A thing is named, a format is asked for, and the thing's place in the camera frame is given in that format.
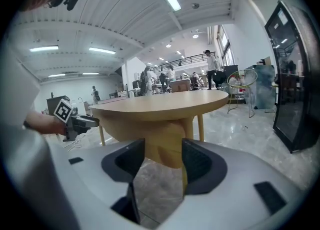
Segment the white ceiling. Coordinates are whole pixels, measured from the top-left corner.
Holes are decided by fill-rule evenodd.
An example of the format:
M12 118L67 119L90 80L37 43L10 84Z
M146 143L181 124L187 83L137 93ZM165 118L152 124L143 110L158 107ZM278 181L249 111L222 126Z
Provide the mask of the white ceiling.
M176 12L165 0L79 0L72 11L63 4L40 7L17 13L8 40L23 65L44 80L66 71L110 74L125 60L142 56L159 41L197 26L232 21L234 0L178 2L181 10ZM193 3L200 7L192 9ZM59 45L59 50L29 51L46 45ZM114 50L116 54L91 52L90 46Z

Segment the tiled floor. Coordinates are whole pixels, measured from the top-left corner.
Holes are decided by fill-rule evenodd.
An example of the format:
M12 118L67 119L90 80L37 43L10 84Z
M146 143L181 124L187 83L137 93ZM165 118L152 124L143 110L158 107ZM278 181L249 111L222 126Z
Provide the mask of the tiled floor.
M206 142L252 153L290 178L300 189L306 190L317 177L320 169L320 141L312 148L290 154L273 131L274 113L256 110L249 119L248 107L227 114L228 107L203 116ZM198 120L193 121L194 138L199 139ZM101 146L98 128L79 135L80 141L61 143L66 149L88 149ZM104 133L106 144L117 142ZM47 136L57 142L55 135ZM154 229L182 202L182 172L145 159L135 180L134 188L141 225Z

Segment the metal chair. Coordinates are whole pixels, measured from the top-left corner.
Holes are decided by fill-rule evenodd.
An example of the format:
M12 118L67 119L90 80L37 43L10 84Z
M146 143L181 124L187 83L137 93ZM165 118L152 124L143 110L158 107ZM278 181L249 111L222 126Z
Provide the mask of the metal chair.
M244 93L240 93L239 90L245 89L245 90L248 90L249 92L249 104L248 104L249 118L255 115L255 112L253 111L253 107L252 107L252 95L251 95L250 86L256 82L257 77L258 77L258 74L252 69L239 70L228 77L227 83L230 86L231 97L232 97L232 94L234 94L234 97L237 99L236 107L230 108L230 105L231 105L231 98L230 98L228 114L230 110L238 108L238 98L244 94Z

